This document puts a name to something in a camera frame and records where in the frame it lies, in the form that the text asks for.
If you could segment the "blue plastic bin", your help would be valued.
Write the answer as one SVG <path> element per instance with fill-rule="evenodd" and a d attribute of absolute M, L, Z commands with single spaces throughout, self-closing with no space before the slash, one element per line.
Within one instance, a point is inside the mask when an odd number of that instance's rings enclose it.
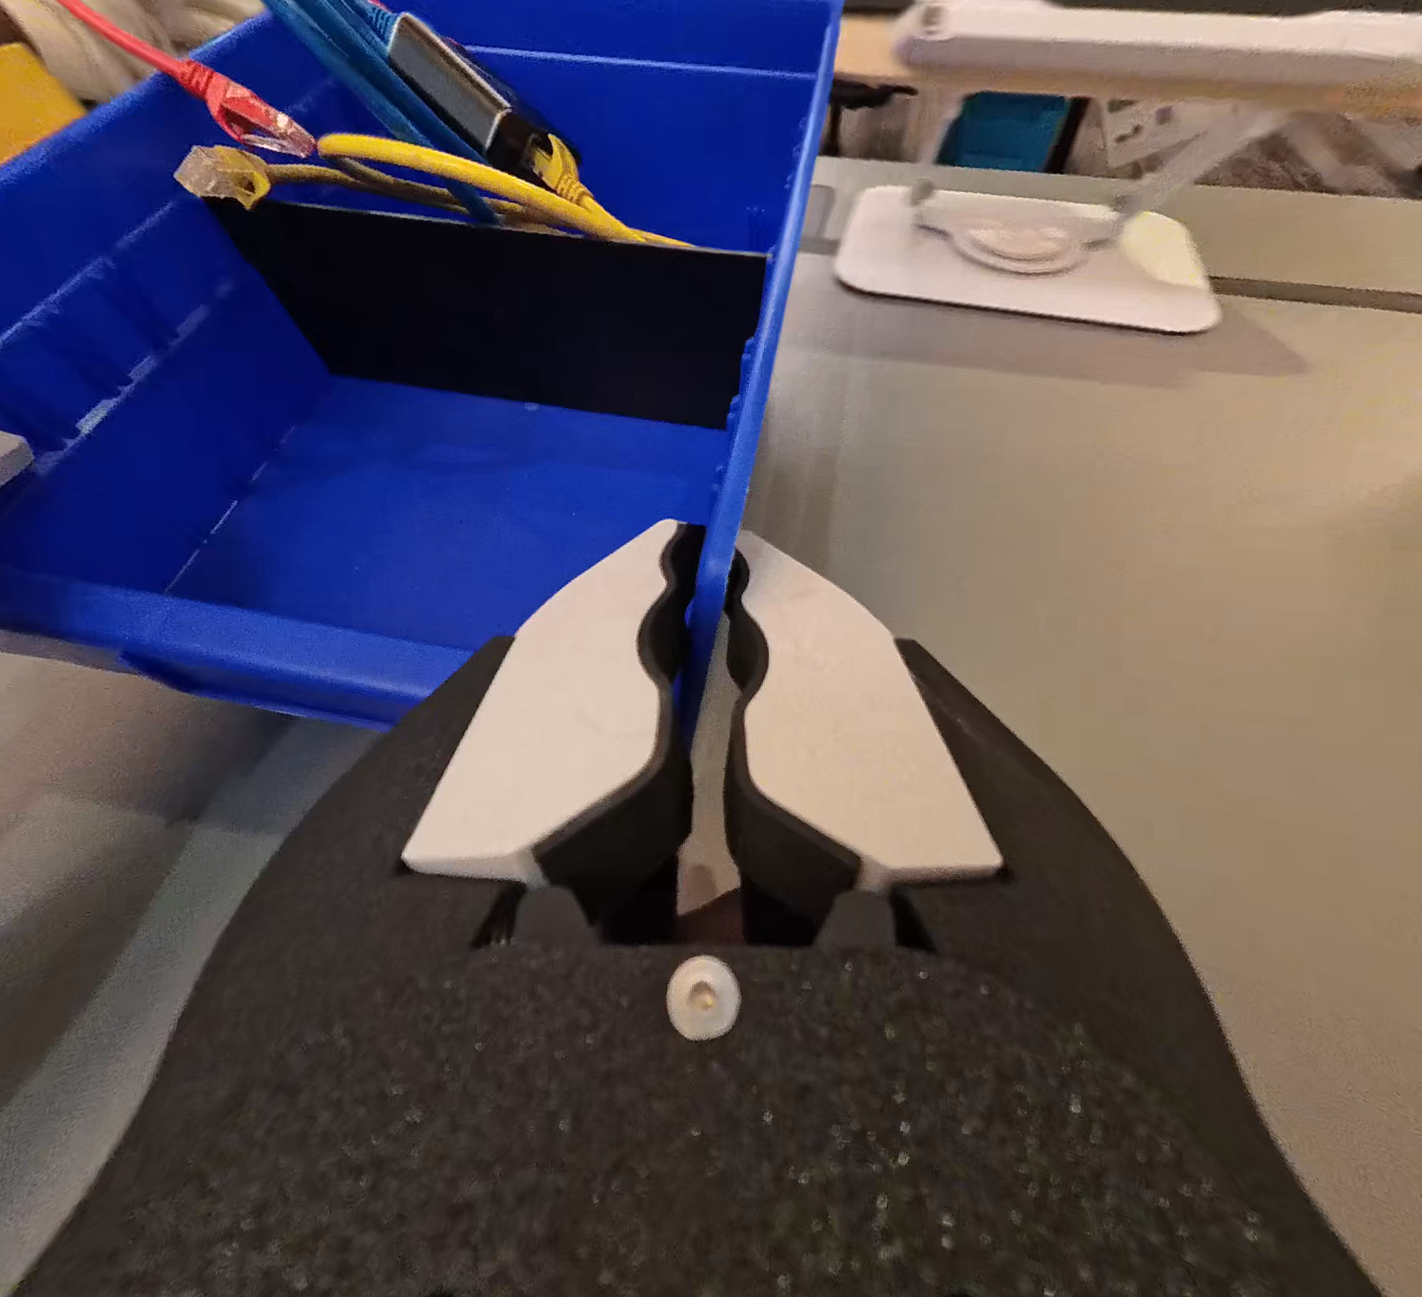
<path fill-rule="evenodd" d="M 709 531 L 703 652 L 750 489 L 843 0 L 378 0 L 570 133 L 595 196 L 768 257 L 719 431 L 329 371 L 175 171 L 169 81 L 4 169 L 4 650 L 383 727 L 659 520 Z"/>

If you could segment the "black bin divider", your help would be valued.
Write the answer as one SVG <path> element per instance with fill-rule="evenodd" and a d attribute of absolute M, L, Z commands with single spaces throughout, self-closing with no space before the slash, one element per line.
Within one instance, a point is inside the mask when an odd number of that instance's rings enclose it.
<path fill-rule="evenodd" d="M 207 207 L 337 375 L 719 431 L 768 257 L 341 210 Z"/>

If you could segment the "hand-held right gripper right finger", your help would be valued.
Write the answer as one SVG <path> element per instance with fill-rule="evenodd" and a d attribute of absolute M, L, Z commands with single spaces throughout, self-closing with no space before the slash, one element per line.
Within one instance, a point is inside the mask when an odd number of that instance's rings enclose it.
<path fill-rule="evenodd" d="M 818 928 L 853 892 L 1001 874 L 965 776 L 873 613 L 744 532 L 725 614 L 738 697 L 723 818 L 744 888 Z"/>

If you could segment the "black ethernet port adapter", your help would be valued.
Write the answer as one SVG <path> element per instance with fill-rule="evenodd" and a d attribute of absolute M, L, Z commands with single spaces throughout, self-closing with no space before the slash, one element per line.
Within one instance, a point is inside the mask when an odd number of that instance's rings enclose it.
<path fill-rule="evenodd" d="M 395 18 L 387 60 L 461 145 L 496 171 L 543 183 L 549 126 L 495 74 L 410 12 Z"/>

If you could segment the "white stand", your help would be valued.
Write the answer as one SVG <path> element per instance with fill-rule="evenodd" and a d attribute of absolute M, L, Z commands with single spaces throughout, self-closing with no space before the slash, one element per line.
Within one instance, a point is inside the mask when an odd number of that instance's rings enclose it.
<path fill-rule="evenodd" d="M 1197 244 L 1161 207 L 1293 114 L 1420 114 L 1418 14 L 1302 15 L 918 0 L 850 51 L 956 93 L 1200 94 L 1225 108 L 1112 205 L 882 186 L 834 262 L 847 289 L 918 304 L 1188 337 L 1222 311 Z"/>

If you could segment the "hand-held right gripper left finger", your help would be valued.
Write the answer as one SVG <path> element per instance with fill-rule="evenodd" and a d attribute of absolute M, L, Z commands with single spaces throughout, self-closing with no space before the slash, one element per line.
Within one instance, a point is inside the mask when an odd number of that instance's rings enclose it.
<path fill-rule="evenodd" d="M 677 683 L 704 535 L 659 520 L 520 626 L 402 848 L 410 872 L 564 889 L 591 922 L 676 874 L 695 810 Z"/>

